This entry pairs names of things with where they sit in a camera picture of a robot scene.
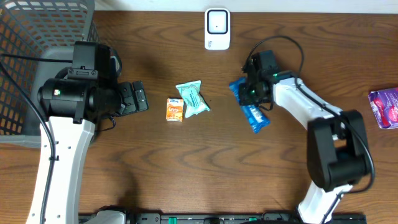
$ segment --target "purple snack package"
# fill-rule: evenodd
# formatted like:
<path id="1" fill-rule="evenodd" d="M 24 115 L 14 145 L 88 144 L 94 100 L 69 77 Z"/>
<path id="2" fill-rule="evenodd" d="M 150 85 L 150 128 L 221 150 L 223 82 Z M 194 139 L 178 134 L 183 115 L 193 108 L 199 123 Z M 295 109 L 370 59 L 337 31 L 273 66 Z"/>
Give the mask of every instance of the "purple snack package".
<path id="1" fill-rule="evenodd" d="M 398 88 L 372 91 L 368 97 L 379 127 L 398 128 Z"/>

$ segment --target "blue snack bar wrapper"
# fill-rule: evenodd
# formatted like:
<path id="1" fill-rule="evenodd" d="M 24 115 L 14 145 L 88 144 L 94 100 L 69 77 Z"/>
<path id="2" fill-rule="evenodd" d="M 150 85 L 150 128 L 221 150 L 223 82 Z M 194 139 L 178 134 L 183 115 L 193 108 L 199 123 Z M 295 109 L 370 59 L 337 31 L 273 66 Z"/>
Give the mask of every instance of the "blue snack bar wrapper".
<path id="1" fill-rule="evenodd" d="M 245 83 L 246 78 L 240 78 L 235 82 L 229 84 L 229 89 L 232 90 L 236 100 L 239 102 L 239 84 Z M 261 113 L 260 109 L 255 107 L 254 105 L 249 106 L 241 106 L 241 109 L 248 119 L 251 128 L 253 129 L 254 134 L 257 134 L 263 127 L 268 126 L 270 121 L 266 118 L 263 113 Z"/>

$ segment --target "small orange snack packet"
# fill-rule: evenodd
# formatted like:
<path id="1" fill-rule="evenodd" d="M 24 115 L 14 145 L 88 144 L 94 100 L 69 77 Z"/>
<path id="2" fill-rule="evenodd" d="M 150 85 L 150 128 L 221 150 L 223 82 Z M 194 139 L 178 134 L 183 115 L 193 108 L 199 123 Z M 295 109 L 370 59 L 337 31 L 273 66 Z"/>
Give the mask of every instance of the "small orange snack packet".
<path id="1" fill-rule="evenodd" d="M 184 111 L 184 100 L 183 99 L 167 99 L 167 121 L 179 121 L 182 122 L 182 115 Z"/>

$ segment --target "cable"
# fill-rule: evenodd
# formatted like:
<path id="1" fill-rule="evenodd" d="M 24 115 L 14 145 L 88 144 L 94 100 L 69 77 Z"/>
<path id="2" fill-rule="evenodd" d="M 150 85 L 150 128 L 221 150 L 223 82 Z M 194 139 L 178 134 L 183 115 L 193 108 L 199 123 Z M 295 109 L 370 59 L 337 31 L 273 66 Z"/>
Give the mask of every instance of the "cable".
<path id="1" fill-rule="evenodd" d="M 266 108 L 265 106 L 259 105 L 259 108 L 265 110 L 265 111 L 272 111 L 272 109 L 274 108 L 274 102 L 272 101 L 269 105 L 269 108 Z"/>
<path id="2" fill-rule="evenodd" d="M 114 127 L 116 127 L 116 121 L 115 121 L 114 117 L 113 117 L 112 115 L 109 115 L 107 118 L 108 118 L 109 120 L 112 121 L 112 127 L 110 127 L 110 128 L 105 128 L 104 130 L 97 130 L 97 131 L 96 131 L 97 133 L 98 133 L 98 132 L 102 132 L 102 131 L 109 131 L 109 130 L 111 130 L 111 129 L 114 129 Z"/>
<path id="3" fill-rule="evenodd" d="M 12 58 L 19 58 L 25 60 L 33 60 L 38 62 L 58 62 L 58 63 L 72 63 L 72 60 L 62 60 L 62 59 L 46 59 L 46 58 L 35 58 L 35 57 L 28 57 L 28 56 L 21 56 L 21 55 L 13 55 L 13 54 L 1 54 L 3 57 L 12 57 Z"/>
<path id="4" fill-rule="evenodd" d="M 376 178 L 376 171 L 374 169 L 374 163 L 373 163 L 373 159 L 372 156 L 369 152 L 368 147 L 366 146 L 364 140 L 361 138 L 361 136 L 358 134 L 358 132 L 352 127 L 352 125 L 350 125 L 345 119 L 343 119 L 340 115 L 338 115 L 336 112 L 332 111 L 331 109 L 329 109 L 326 104 L 322 104 L 320 102 L 318 102 L 316 99 L 314 99 L 312 96 L 310 96 L 306 91 L 304 91 L 301 88 L 301 84 L 298 83 L 298 79 L 300 78 L 300 73 L 303 69 L 303 65 L 304 65 L 304 51 L 303 48 L 301 47 L 301 45 L 295 41 L 294 39 L 284 36 L 284 35 L 275 35 L 272 37 L 267 37 L 263 40 L 261 40 L 260 42 L 258 42 L 250 51 L 249 56 L 246 59 L 246 63 L 245 66 L 248 64 L 249 60 L 250 60 L 250 56 L 253 54 L 253 52 L 255 51 L 255 49 L 261 45 L 262 43 L 264 43 L 265 41 L 268 40 L 272 40 L 272 39 L 276 39 L 276 38 L 282 38 L 282 39 L 287 39 L 291 42 L 293 42 L 297 48 L 299 49 L 300 53 L 301 53 L 301 62 L 300 62 L 300 66 L 298 68 L 298 73 L 296 76 L 294 76 L 294 83 L 295 86 L 297 87 L 298 90 L 300 90 L 301 93 L 303 93 L 303 95 L 305 95 L 308 99 L 310 99 L 311 101 L 313 101 L 316 105 L 318 105 L 320 108 L 322 108 L 323 110 L 329 112 L 330 114 L 332 114 L 334 117 L 336 117 L 340 122 L 342 122 L 345 127 L 351 132 L 352 135 L 354 135 L 356 137 L 356 139 L 359 141 L 359 143 L 362 145 L 362 147 L 365 149 L 365 153 L 366 153 L 366 157 L 368 157 L 369 159 L 369 166 L 370 166 L 370 173 L 371 173 L 371 178 L 369 180 L 369 183 L 367 184 L 366 187 L 364 187 L 363 189 L 359 189 L 359 190 L 354 190 L 354 191 L 350 191 L 350 192 L 340 192 L 336 195 L 335 200 L 333 201 L 331 207 L 328 209 L 328 211 L 326 212 L 326 214 L 324 214 L 323 219 L 322 219 L 322 224 L 326 221 L 327 217 L 329 216 L 329 214 L 331 213 L 331 211 L 334 209 L 334 207 L 336 206 L 337 202 L 342 198 L 343 194 L 357 194 L 357 193 L 362 193 L 365 192 L 367 190 L 369 190 L 374 183 L 374 179 Z"/>
<path id="5" fill-rule="evenodd" d="M 25 60 L 34 60 L 34 61 L 39 61 L 39 62 L 60 62 L 60 63 L 71 63 L 72 62 L 71 60 L 34 58 L 34 57 L 25 57 L 25 56 L 12 55 L 12 54 L 0 54 L 0 57 L 21 58 L 21 59 L 25 59 Z M 21 93 L 22 98 L 26 101 L 26 103 L 30 106 L 32 111 L 35 113 L 36 117 L 39 119 L 40 123 L 43 126 L 45 134 L 49 138 L 50 149 L 51 149 L 51 156 L 49 158 L 50 165 L 49 165 L 49 173 L 47 174 L 47 180 L 46 180 L 45 188 L 44 188 L 42 208 L 40 211 L 40 224 L 43 224 L 45 222 L 45 210 L 47 208 L 47 200 L 49 199 L 49 190 L 50 190 L 52 174 L 53 174 L 53 170 L 54 170 L 54 164 L 55 164 L 55 161 L 57 160 L 57 158 L 55 158 L 55 141 L 54 141 L 53 136 L 51 135 L 49 127 L 45 124 L 45 120 L 44 120 L 43 116 L 40 114 L 39 110 L 36 108 L 36 106 L 33 104 L 33 102 L 30 100 L 30 98 L 26 95 L 25 91 L 21 87 L 19 87 L 19 85 L 12 79 L 10 74 L 8 74 L 7 70 L 4 68 L 1 61 L 0 61 L 0 69 L 3 71 L 4 76 Z"/>
<path id="6" fill-rule="evenodd" d="M 61 69 L 55 76 L 55 78 L 59 78 L 59 79 L 63 79 L 68 75 L 69 69 L 71 69 L 71 67 L 65 67 L 63 69 Z"/>

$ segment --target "mint green snack package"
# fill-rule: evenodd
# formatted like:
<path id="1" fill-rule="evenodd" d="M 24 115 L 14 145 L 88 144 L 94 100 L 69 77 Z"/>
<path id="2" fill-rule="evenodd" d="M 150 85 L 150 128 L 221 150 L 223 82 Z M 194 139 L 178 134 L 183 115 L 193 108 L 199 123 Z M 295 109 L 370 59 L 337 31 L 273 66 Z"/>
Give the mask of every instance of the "mint green snack package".
<path id="1" fill-rule="evenodd" d="M 180 95 L 184 102 L 187 104 L 187 110 L 185 111 L 185 118 L 189 118 L 192 115 L 196 115 L 205 110 L 209 111 L 210 108 L 207 106 L 203 97 L 200 95 L 201 81 L 188 82 L 185 84 L 179 84 L 175 87 L 180 92 Z"/>

